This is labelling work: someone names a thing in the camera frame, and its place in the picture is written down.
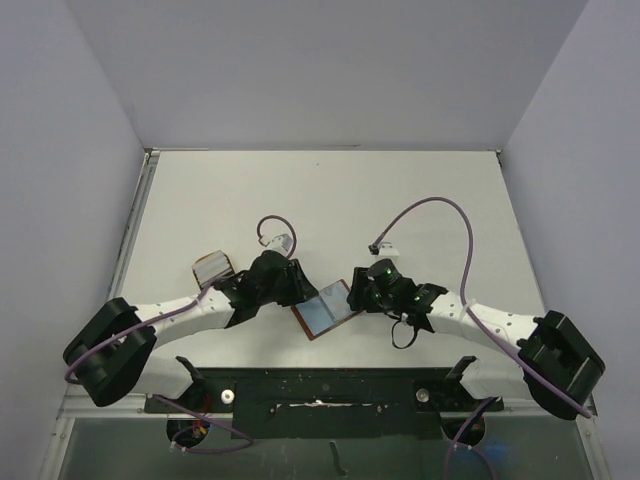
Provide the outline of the brown leather card holder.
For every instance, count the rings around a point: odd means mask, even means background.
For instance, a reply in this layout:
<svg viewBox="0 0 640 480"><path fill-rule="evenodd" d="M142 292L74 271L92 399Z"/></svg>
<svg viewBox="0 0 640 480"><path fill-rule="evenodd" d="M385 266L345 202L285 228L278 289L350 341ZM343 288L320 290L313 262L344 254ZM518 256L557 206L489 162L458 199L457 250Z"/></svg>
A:
<svg viewBox="0 0 640 480"><path fill-rule="evenodd" d="M310 341L357 315L347 302L349 293L349 285L344 279L340 279L321 289L316 297L291 307Z"/></svg>

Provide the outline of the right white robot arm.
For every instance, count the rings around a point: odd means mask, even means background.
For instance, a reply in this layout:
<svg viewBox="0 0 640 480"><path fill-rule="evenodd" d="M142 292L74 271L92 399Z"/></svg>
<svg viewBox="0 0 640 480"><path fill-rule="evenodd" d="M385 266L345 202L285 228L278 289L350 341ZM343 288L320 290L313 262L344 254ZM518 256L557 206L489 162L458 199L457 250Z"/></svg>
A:
<svg viewBox="0 0 640 480"><path fill-rule="evenodd" d="M445 384L448 402L469 408L478 399L534 400L564 420L590 417L585 404L606 367L563 313L521 315L474 303L443 286L417 284L388 258L353 271L347 302L357 312L383 314L414 332L462 338L510 358L517 372L489 371L474 362Z"/></svg>

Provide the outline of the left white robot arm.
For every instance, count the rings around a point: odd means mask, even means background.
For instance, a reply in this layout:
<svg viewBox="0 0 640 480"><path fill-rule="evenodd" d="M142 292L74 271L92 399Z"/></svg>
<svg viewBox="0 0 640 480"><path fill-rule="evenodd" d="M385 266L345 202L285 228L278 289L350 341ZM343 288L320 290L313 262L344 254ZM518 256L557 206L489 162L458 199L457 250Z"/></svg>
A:
<svg viewBox="0 0 640 480"><path fill-rule="evenodd" d="M214 279L196 295L138 306L112 298L64 350L64 378L82 386L98 407L145 394L190 411L206 394L204 377L185 356L158 356L159 347L235 327L265 305L292 307L317 295L298 260L266 250L248 269Z"/></svg>

